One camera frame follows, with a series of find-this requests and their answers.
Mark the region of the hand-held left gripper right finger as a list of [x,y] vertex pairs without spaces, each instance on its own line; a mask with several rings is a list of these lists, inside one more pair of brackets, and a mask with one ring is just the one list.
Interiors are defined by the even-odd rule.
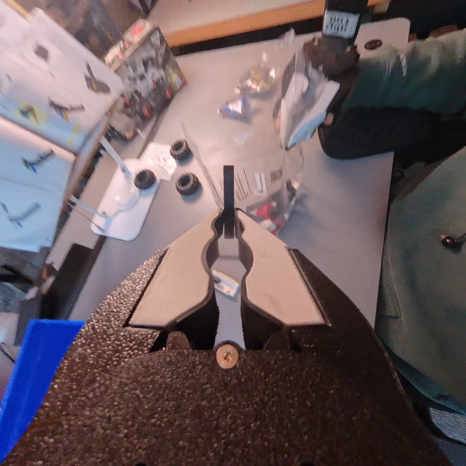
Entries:
[[325,314],[289,246],[235,212],[241,281],[241,320],[246,347],[265,347],[275,333],[326,325]]

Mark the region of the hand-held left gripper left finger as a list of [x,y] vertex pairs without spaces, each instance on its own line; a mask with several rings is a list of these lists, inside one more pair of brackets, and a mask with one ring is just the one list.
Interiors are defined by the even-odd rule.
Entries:
[[212,266],[219,258],[223,212],[215,211],[173,241],[131,312],[130,328],[163,337],[183,332],[192,347],[214,347],[219,310]]

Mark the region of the small bag of toy pins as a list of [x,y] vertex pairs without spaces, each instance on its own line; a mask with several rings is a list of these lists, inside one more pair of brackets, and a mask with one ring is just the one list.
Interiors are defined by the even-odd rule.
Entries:
[[247,96],[237,96],[223,103],[218,108],[218,114],[241,122],[249,122],[255,114],[255,108]]

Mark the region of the large clear plastic bag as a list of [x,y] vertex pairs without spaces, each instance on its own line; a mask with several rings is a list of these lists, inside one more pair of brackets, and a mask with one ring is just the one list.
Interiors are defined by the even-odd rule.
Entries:
[[[249,67],[241,60],[230,72],[207,71],[200,92],[192,95],[183,111],[181,125],[190,148],[203,170],[208,186],[219,208],[224,207],[223,166],[234,166],[235,207],[254,218],[254,207],[276,201],[281,218],[275,223],[259,223],[276,234],[289,219],[299,191],[304,155],[301,144],[283,149],[279,137],[279,106],[282,78],[288,66],[305,72],[308,86],[312,81],[329,80],[309,65],[294,30],[254,57]],[[268,96],[253,97],[238,89],[240,77],[252,66],[267,65],[277,72],[276,88]],[[255,108],[249,122],[223,118],[218,108],[237,96],[247,96]]]

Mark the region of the grey toy beam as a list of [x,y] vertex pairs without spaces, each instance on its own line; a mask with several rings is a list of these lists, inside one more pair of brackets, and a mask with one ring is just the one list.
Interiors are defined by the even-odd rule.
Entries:
[[223,224],[224,238],[232,240],[235,238],[236,229],[236,210],[235,210],[235,176],[234,166],[223,166],[223,190],[224,190],[224,208]]

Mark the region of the blue storage bin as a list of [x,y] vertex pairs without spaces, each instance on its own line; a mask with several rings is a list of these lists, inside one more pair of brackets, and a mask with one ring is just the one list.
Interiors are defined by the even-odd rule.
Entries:
[[50,383],[85,321],[29,321],[1,402],[0,459],[3,461],[25,433]]

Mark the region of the small bag of toy parts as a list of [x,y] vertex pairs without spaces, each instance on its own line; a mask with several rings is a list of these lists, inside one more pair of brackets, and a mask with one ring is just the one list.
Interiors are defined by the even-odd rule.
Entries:
[[277,83],[275,67],[267,65],[252,66],[239,79],[241,93],[253,97],[268,96],[273,93]]

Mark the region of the red toy wheel hub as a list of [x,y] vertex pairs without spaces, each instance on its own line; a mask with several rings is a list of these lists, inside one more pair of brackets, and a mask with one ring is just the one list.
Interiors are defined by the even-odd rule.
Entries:
[[252,214],[258,223],[271,221],[275,223],[281,218],[279,206],[276,201],[267,201],[258,207],[254,207]]

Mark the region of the white stand base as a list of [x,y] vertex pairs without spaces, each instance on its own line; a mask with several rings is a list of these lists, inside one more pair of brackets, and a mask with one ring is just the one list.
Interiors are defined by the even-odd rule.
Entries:
[[134,185],[134,177],[144,169],[139,158],[122,159],[104,137],[100,142],[116,162],[117,168],[98,208],[91,208],[75,196],[70,196],[69,202],[92,214],[91,229],[95,234],[121,241],[133,241],[141,232],[161,180],[157,179],[151,189],[138,190]]

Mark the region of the black toy tire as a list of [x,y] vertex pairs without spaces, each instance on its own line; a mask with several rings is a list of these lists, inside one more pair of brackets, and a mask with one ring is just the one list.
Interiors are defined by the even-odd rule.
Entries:
[[140,191],[151,189],[157,182],[157,177],[152,170],[143,169],[134,177],[134,185]]
[[184,173],[176,180],[176,190],[181,196],[195,195],[201,189],[199,178],[192,172]]
[[185,139],[179,139],[171,145],[170,155],[177,164],[184,165],[192,159],[193,152]]

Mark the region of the background wooden table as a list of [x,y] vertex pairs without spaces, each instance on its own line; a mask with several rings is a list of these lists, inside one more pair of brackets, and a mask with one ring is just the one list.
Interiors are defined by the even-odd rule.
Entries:
[[148,19],[184,46],[322,16],[323,0],[161,0]]

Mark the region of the white sticker sheet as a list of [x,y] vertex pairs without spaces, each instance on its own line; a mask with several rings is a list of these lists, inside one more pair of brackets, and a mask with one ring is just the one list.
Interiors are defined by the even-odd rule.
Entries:
[[171,146],[151,142],[139,157],[142,167],[152,171],[158,180],[170,181],[177,169],[177,162],[171,155]]

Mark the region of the person's torso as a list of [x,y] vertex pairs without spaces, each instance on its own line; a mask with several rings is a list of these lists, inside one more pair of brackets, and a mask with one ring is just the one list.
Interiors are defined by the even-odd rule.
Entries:
[[465,443],[466,149],[412,170],[390,204],[375,329],[428,419]]

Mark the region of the toy truck box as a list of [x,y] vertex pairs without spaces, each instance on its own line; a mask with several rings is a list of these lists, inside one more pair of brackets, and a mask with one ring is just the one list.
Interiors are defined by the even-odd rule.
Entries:
[[186,80],[160,28],[146,19],[136,21],[104,61],[123,84],[108,136],[130,143],[152,130]]

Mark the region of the instruction booklet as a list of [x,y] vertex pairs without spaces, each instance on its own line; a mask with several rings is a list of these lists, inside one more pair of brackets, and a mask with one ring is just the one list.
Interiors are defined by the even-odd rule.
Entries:
[[52,245],[79,156],[121,79],[43,10],[1,1],[0,242]]

